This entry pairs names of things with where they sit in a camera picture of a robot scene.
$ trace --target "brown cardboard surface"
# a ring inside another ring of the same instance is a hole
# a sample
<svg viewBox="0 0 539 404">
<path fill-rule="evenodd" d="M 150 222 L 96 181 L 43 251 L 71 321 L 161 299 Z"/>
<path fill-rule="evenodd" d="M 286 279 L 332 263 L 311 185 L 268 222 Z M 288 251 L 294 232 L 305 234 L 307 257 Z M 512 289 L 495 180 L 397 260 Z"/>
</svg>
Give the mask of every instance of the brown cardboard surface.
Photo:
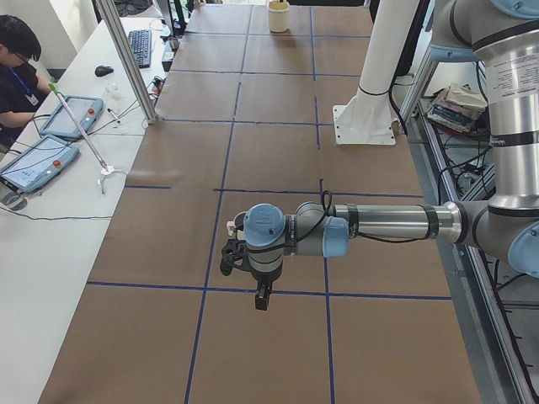
<svg viewBox="0 0 539 404">
<path fill-rule="evenodd" d="M 293 7 L 291 28 L 267 35 L 264 6 L 195 10 L 173 68 L 207 72 L 169 73 L 157 105 L 165 121 L 148 129 L 127 179 L 142 188 L 124 190 L 89 275 L 145 287 L 87 286 L 40 403 L 169 403 L 187 391 L 189 404 L 327 404 L 331 381 L 339 404 L 478 402 L 450 301 L 313 295 L 328 287 L 448 296 L 433 242 L 351 240 L 346 257 L 327 261 L 328 285 L 322 258 L 285 258 L 274 284 L 283 294 L 271 296 L 267 312 L 243 293 L 256 286 L 250 274 L 219 270 L 227 221 L 263 202 L 292 214 L 318 201 L 320 178 L 335 193 L 421 194 L 403 136 L 396 146 L 336 146 L 332 125 L 317 131 L 357 89 L 368 39 L 355 36 L 370 33 L 369 21 L 362 8 Z M 301 74 L 226 73 L 240 71 L 243 59 L 250 72 Z M 221 186 L 233 121 L 229 190 L 212 191 Z M 334 203 L 421 199 L 337 195 Z M 159 289 L 202 288 L 208 265 L 204 293 Z"/>
<path fill-rule="evenodd" d="M 252 6 L 200 4 L 191 14 L 187 33 L 245 34 Z"/>
<path fill-rule="evenodd" d="M 421 199 L 335 196 L 335 204 L 421 205 Z M 450 296 L 435 241 L 387 244 L 350 240 L 345 257 L 328 260 L 329 291 L 381 295 Z"/>
<path fill-rule="evenodd" d="M 214 288 L 256 289 L 256 281 L 251 274 L 233 269 L 230 276 L 224 276 L 219 269 L 221 249 L 228 239 L 226 225 L 240 212 L 261 204 L 279 206 L 285 215 L 292 215 L 296 208 L 309 200 L 318 201 L 317 195 L 309 194 L 268 194 L 226 192 L 222 197 L 216 247 L 211 261 L 209 286 Z M 302 290 L 324 292 L 323 259 L 320 257 L 288 257 L 283 264 L 283 274 L 274 283 L 274 290 Z"/>
<path fill-rule="evenodd" d="M 126 185 L 221 187 L 232 124 L 157 122 L 148 127 Z"/>
<path fill-rule="evenodd" d="M 316 124 L 312 76 L 243 75 L 236 119 Z"/>
<path fill-rule="evenodd" d="M 315 37 L 313 40 L 317 74 L 361 74 L 368 38 Z"/>
<path fill-rule="evenodd" d="M 370 36 L 372 19 L 369 8 L 313 7 L 313 33 L 325 36 Z"/>
<path fill-rule="evenodd" d="M 405 136 L 395 146 L 340 145 L 334 128 L 320 128 L 324 188 L 334 192 L 421 195 Z"/>
<path fill-rule="evenodd" d="M 171 70 L 240 72 L 246 40 L 246 35 L 186 34 Z"/>
<path fill-rule="evenodd" d="M 189 403 L 331 402 L 325 299 L 253 305 L 250 294 L 208 293 Z"/>
<path fill-rule="evenodd" d="M 253 6 L 253 16 L 251 18 L 250 34 L 255 35 L 311 35 L 311 13 L 310 7 L 292 6 L 290 8 L 290 24 L 285 32 L 270 32 L 268 24 L 268 9 L 266 6 Z"/>
<path fill-rule="evenodd" d="M 250 35 L 244 72 L 312 74 L 309 37 Z"/>
<path fill-rule="evenodd" d="M 170 72 L 156 111 L 166 120 L 232 120 L 239 74 Z"/>
<path fill-rule="evenodd" d="M 88 285 L 39 403 L 182 401 L 201 295 Z"/>
<path fill-rule="evenodd" d="M 334 105 L 346 105 L 357 93 L 359 77 L 317 76 L 315 92 L 318 120 L 321 124 L 334 123 Z"/>
<path fill-rule="evenodd" d="M 236 124 L 227 168 L 227 189 L 320 189 L 314 125 Z"/>
<path fill-rule="evenodd" d="M 336 402 L 479 403 L 451 301 L 332 297 Z"/>
<path fill-rule="evenodd" d="M 89 280 L 203 286 L 219 194 L 124 189 Z"/>
</svg>

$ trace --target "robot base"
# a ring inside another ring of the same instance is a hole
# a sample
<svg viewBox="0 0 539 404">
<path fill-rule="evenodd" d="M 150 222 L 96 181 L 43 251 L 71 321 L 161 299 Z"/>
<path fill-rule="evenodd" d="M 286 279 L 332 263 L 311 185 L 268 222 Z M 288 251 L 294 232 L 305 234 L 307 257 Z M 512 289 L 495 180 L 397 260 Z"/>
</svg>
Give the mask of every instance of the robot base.
<svg viewBox="0 0 539 404">
<path fill-rule="evenodd" d="M 334 105 L 335 140 L 338 145 L 395 144 L 389 101 L 387 97 L 377 98 L 370 105 L 361 103 L 369 105 L 363 108 L 360 108 L 357 96 L 348 105 Z"/>
</svg>

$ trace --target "tablet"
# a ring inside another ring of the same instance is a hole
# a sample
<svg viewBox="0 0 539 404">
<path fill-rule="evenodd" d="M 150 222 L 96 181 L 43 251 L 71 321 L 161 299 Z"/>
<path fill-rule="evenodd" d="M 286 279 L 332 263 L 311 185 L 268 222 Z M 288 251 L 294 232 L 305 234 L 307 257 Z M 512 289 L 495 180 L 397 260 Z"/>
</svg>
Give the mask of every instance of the tablet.
<svg viewBox="0 0 539 404">
<path fill-rule="evenodd" d="M 0 168 L 0 178 L 8 181 L 7 186 L 15 191 L 31 193 L 43 188 L 78 153 L 78 149 L 67 141 L 47 135 Z"/>
<path fill-rule="evenodd" d="M 101 98 L 73 95 L 67 96 L 66 102 L 85 131 L 88 131 L 101 115 L 104 105 Z M 52 112 L 39 132 L 41 136 L 53 135 L 68 141 L 76 141 L 83 137 L 61 104 Z"/>
</svg>

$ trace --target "desk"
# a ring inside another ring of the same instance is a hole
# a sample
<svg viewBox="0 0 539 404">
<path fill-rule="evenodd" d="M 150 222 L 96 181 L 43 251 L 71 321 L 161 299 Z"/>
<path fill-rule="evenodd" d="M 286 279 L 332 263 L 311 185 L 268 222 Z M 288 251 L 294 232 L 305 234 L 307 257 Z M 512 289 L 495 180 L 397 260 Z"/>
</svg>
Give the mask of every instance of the desk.
<svg viewBox="0 0 539 404">
<path fill-rule="evenodd" d="M 125 31 L 145 29 L 154 19 L 122 19 Z M 141 69 L 144 82 L 164 77 L 161 66 L 164 45 L 153 32 L 152 67 Z M 115 71 L 96 77 L 97 65 L 111 65 Z M 113 84 L 115 98 L 105 93 Z M 109 31 L 100 24 L 59 82 L 68 95 L 102 97 L 105 111 L 94 128 L 111 120 L 110 107 L 127 108 L 135 95 L 121 65 Z M 58 105 L 51 94 L 37 114 L 50 113 Z M 92 135 L 105 160 L 116 167 L 131 168 L 145 132 L 144 115 L 135 109 L 121 125 L 109 125 Z M 19 137 L 25 144 L 38 140 L 30 124 Z M 42 192 L 29 197 L 21 213 L 39 217 L 110 216 L 125 183 L 125 176 L 105 181 L 106 195 L 96 181 L 100 166 L 84 141 L 77 143 L 79 158 Z M 16 143 L 14 149 L 22 151 Z M 13 159 L 8 154 L 5 162 Z M 37 402 L 49 377 L 88 273 L 99 250 L 109 220 L 29 221 L 0 212 L 0 402 Z"/>
</svg>

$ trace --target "stack of papers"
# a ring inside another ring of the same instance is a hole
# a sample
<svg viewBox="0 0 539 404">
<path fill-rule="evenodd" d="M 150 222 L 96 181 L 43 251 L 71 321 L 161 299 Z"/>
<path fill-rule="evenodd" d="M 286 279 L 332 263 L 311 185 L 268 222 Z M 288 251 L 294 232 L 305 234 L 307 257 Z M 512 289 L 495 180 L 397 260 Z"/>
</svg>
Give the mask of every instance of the stack of papers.
<svg viewBox="0 0 539 404">
<path fill-rule="evenodd" d="M 441 90 L 430 104 L 427 119 L 449 131 L 467 133 L 487 105 L 480 93 L 453 83 Z"/>
</svg>

